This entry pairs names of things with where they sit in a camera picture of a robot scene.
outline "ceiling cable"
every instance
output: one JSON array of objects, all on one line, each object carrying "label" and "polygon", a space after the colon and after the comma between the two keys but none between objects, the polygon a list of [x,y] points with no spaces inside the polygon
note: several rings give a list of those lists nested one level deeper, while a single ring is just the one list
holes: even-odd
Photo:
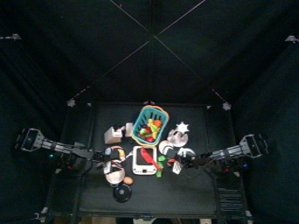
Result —
[{"label": "ceiling cable", "polygon": [[137,22],[137,20],[128,14],[128,12],[123,9],[121,4],[117,5],[115,3],[115,1],[109,0],[109,2],[132,18],[132,20],[139,24],[139,26],[141,26],[144,28],[144,30],[150,33],[150,31],[147,30],[147,28]]},{"label": "ceiling cable", "polygon": [[203,3],[206,2],[206,0],[200,1],[158,34],[156,36],[159,36],[160,34],[163,34]]},{"label": "ceiling cable", "polygon": [[[136,52],[139,52],[139,50],[150,43],[150,41],[144,42],[143,45],[140,45],[133,52],[131,52],[117,63],[115,66],[112,66],[112,68],[109,68],[97,78],[96,80],[93,81],[93,85],[95,83],[109,73],[112,72],[112,70],[115,70],[115,68],[124,62],[128,60],[128,58],[131,58],[131,56],[133,56],[133,54],[136,54]],[[73,95],[73,97],[68,100],[68,104],[73,103],[73,100],[91,88],[91,85],[89,86],[85,86],[77,94]]]},{"label": "ceiling cable", "polygon": [[[174,57],[186,65],[186,67],[190,69],[191,73],[200,79],[200,81],[203,82],[204,86],[210,86],[210,84],[206,82],[206,80],[198,75],[198,73],[192,70],[192,68],[188,66],[188,64],[183,61],[183,59],[179,57],[179,55],[172,51],[172,49],[166,45],[166,43],[156,37],[154,36],[155,39],[159,41],[159,43],[164,46],[164,48],[171,52],[171,54],[174,55]],[[223,102],[227,102],[226,99],[220,96],[219,92],[210,87],[210,90],[212,91],[212,93],[223,100]]]},{"label": "ceiling cable", "polygon": [[[183,59],[178,56],[178,54],[171,50],[171,48],[164,44],[164,42],[158,38],[160,34],[163,34],[207,0],[202,0],[158,34],[156,36],[148,31],[148,29],[137,22],[137,20],[129,15],[129,13],[123,9],[123,5],[117,5],[113,0],[109,0],[109,2],[129,16],[129,18],[137,23],[140,27],[147,31],[147,33],[159,41],[159,43],[166,47],[166,49],[172,53],[174,57],[186,65],[186,67],[190,69],[191,73],[200,79],[203,84],[206,86],[210,86],[210,90],[212,93],[223,100],[223,102],[227,102],[226,99],[220,96],[219,92],[208,85],[208,83],[204,81],[204,79],[195,73],[192,68],[187,65],[187,63],[183,61]],[[96,81],[97,82],[151,41],[148,40],[107,72],[97,77]],[[87,86],[80,90],[80,92],[68,100],[68,102],[73,102],[73,100],[91,88],[91,86]]]}]

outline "basket handle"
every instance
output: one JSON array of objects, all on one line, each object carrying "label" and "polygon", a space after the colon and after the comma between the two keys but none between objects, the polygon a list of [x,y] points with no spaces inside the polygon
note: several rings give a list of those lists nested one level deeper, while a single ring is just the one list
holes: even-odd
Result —
[{"label": "basket handle", "polygon": [[143,107],[143,109],[145,109],[145,108],[160,109],[160,110],[167,114],[167,117],[168,117],[168,119],[170,119],[168,113],[167,113],[167,112],[163,110],[163,108],[160,108],[159,106],[145,105],[145,106]]},{"label": "basket handle", "polygon": [[135,136],[132,136],[132,138],[135,139],[135,141],[140,144],[140,145],[143,145],[143,146],[156,146],[158,145],[158,143],[156,144],[145,144],[145,143],[140,143],[139,142],[139,140],[135,138]]}]

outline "green basket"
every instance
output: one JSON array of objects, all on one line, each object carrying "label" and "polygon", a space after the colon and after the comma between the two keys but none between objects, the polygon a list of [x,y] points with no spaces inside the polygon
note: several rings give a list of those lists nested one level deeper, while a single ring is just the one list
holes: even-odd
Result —
[{"label": "green basket", "polygon": [[[163,122],[163,126],[156,135],[156,139],[152,143],[147,142],[143,138],[137,136],[139,131],[143,128],[143,125],[147,124],[148,122],[148,119],[160,120]],[[150,106],[150,105],[144,106],[135,122],[133,133],[132,133],[132,138],[135,139],[135,141],[143,146],[156,146],[159,144],[168,120],[170,120],[168,113],[160,107]]]}]

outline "black enclosure wall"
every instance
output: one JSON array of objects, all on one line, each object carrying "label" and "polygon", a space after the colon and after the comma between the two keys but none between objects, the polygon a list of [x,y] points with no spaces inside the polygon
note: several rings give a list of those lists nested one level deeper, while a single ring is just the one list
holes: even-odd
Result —
[{"label": "black enclosure wall", "polygon": [[232,110],[238,137],[248,132],[268,137],[270,155],[254,161],[246,178],[250,202],[262,223],[299,222],[298,55],[298,45],[290,45]]},{"label": "black enclosure wall", "polygon": [[298,10],[291,0],[1,1],[1,219],[41,211],[52,172],[47,154],[13,151],[17,132],[59,139],[75,98],[232,104],[236,139],[268,136],[250,208],[259,223],[299,223]]}]

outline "black curtain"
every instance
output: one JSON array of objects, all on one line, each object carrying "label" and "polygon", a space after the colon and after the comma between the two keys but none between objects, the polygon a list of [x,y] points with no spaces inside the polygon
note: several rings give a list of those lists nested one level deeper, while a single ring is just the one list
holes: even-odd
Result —
[{"label": "black curtain", "polygon": [[258,223],[299,223],[299,45],[290,44],[271,67],[248,83],[234,108],[238,139],[262,133],[270,154],[246,176]]},{"label": "black curtain", "polygon": [[39,128],[49,139],[61,133],[67,102],[49,83],[27,50],[11,39],[0,40],[0,222],[33,217],[43,209],[49,187],[47,154],[15,151],[23,128]]}]

